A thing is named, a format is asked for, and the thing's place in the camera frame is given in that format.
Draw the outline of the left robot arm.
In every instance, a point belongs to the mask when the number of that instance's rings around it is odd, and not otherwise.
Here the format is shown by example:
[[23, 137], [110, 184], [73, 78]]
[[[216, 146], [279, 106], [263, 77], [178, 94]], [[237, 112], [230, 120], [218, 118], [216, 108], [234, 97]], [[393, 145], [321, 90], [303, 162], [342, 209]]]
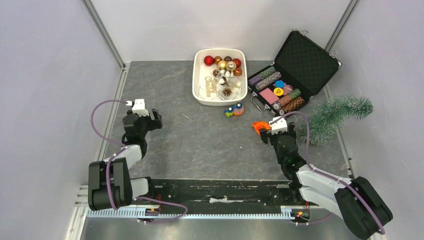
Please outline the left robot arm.
[[88, 167], [88, 206], [92, 211], [129, 206], [137, 197], [144, 204], [152, 204], [157, 198], [155, 188], [149, 186], [150, 178], [131, 180], [129, 168], [145, 157], [149, 131], [161, 129], [162, 116], [157, 109], [150, 115], [139, 116], [132, 111], [122, 119], [123, 147], [108, 159], [94, 161]]

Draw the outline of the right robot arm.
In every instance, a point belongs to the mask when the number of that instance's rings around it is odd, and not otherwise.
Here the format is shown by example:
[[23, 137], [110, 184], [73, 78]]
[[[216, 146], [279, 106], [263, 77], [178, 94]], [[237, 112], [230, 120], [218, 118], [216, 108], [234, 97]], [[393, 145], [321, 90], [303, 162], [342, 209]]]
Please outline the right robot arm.
[[288, 196], [293, 203], [306, 201], [324, 207], [361, 240], [393, 220], [392, 211], [366, 178], [340, 177], [307, 163], [299, 154], [294, 123], [260, 122], [255, 131], [264, 144], [273, 146], [277, 163], [291, 182]]

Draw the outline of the small frosted christmas tree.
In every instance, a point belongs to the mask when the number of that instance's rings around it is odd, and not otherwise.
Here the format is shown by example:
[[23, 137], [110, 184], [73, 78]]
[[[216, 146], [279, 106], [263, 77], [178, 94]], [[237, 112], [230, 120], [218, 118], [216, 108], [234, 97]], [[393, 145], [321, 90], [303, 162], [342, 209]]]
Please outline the small frosted christmas tree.
[[327, 102], [318, 105], [309, 114], [309, 143], [322, 146], [337, 134], [337, 130], [347, 119], [361, 121], [374, 111], [371, 100], [353, 95], [335, 95]]

